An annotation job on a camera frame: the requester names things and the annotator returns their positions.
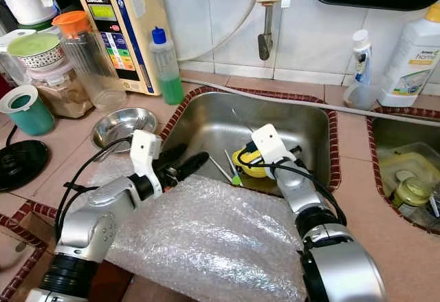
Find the teal cup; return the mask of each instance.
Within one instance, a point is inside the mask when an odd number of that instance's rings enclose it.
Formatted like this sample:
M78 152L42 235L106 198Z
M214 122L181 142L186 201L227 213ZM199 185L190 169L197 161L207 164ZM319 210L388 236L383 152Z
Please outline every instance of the teal cup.
M33 85L22 85L9 91L0 99L0 111L31 136L44 135L55 125L54 117Z

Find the pink countertop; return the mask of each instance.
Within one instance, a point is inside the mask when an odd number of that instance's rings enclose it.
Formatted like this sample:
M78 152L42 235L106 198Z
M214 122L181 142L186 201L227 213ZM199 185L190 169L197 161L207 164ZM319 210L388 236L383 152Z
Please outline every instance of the pink countertop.
M231 87L310 95L332 105L343 105L344 87L197 72L184 72L184 76ZM198 85L184 83L186 91L196 87ZM177 108L166 105L161 98L139 94L129 94L126 106L145 107L152 111L159 121L157 133ZM415 107L440 110L439 98L420 96ZM44 141L50 148L49 164L26 186L11 193L0 194L0 214L13 216L27 200L56 208L64 193L63 183L69 181L80 165L96 152L89 133L102 116L102 113L93 111L80 120L58 120L51 133L34 138ZM7 118L0 115L0 148L4 147L12 126ZM12 141L24 139L29 137L18 131ZM440 289L437 286L440 278L440 238L400 218L377 192L364 116L338 112L338 146L342 181L335 196L346 213L349 229L376 260L389 301L440 301ZM88 173L78 182L85 183L93 171L94 166L91 165L87 169ZM4 234L7 232L0 231L0 235ZM0 276L0 290L4 283L2 277L6 276Z

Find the white hose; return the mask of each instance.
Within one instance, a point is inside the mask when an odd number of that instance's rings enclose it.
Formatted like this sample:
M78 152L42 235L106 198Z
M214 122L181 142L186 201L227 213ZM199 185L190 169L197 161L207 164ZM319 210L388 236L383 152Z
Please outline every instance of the white hose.
M317 107L317 108L321 108L321 109L329 109L332 111L343 111L344 113L350 113L350 114L355 114L355 115L372 116L374 118L385 118L388 120L396 120L396 121L407 122L407 123L415 123L417 125L429 125L431 127L440 127L440 122L435 122L435 121L421 120L418 118L408 118L405 116L397 116L397 115L390 115L390 114L383 114L383 113L376 113L374 111L362 111L360 109L341 107L341 106L335 106L335 105L328 105L328 104L312 103L309 101L270 98L270 97L266 97L266 96L259 96L258 94L250 94L250 93L239 91L236 89L231 89L230 87L224 87L222 85L209 83L209 82L205 82L202 80L195 80L192 78L182 78L182 81L188 82L188 83L199 84L199 85L205 85L207 87L214 87L216 89L230 92L231 94L238 94L240 96L245 96L248 98L265 100L265 101L272 101L273 103L293 104L293 105L303 105L303 106L305 105L305 106Z
M214 51L215 49L217 49L220 45L223 45L224 43L226 43L227 41L230 40L230 38L237 32L237 30L244 24L244 22L246 21L246 19L248 18L248 16L250 15L250 13L252 12L252 9L255 6L255 0L250 0L249 2L249 6L247 7L247 10L245 11L243 17L240 19L240 21L237 23L236 27L229 32L225 37L223 37L223 39L221 39L214 47L210 48L207 51L204 51L202 53L198 53L192 56L187 56L187 57L183 57L183 58L177 58L177 61L189 61L189 60L193 60L196 58L199 58L200 56L203 56L211 51Z

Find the sink basin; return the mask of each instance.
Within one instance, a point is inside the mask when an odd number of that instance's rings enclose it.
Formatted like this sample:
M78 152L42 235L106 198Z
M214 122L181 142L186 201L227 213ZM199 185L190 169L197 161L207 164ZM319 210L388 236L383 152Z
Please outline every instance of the sink basin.
M167 125L167 128L173 127L165 140L164 150L184 142L188 148L182 161L200 151L207 151L228 173L230 165L224 149L232 155L251 140L252 130L272 123L286 147L293 149L299 145L302 152L297 157L322 183L328 184L330 181L329 119L321 109L212 91L192 97L177 122L174 122L172 118ZM211 161L197 173L228 182ZM269 178L244 175L242 180L243 185L250 189L281 195L275 181Z
M379 163L381 159L391 154L392 149L417 142L425 143L434 151L440 153L440 127L429 127L382 118L374 119L372 127ZM419 207L406 219L430 233L440 235L440 220L432 216L426 210L426 207Z

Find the metal bowl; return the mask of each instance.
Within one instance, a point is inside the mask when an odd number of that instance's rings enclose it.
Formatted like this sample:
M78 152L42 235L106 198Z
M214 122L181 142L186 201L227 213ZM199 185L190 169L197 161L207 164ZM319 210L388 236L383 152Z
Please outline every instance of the metal bowl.
M157 128L157 120L153 113L145 108L123 108L104 116L95 124L90 133L91 142L102 149L114 140L128 137L133 133L138 118L142 117L146 118L142 130L153 133ZM124 153L129 150L130 143L121 142L113 152Z

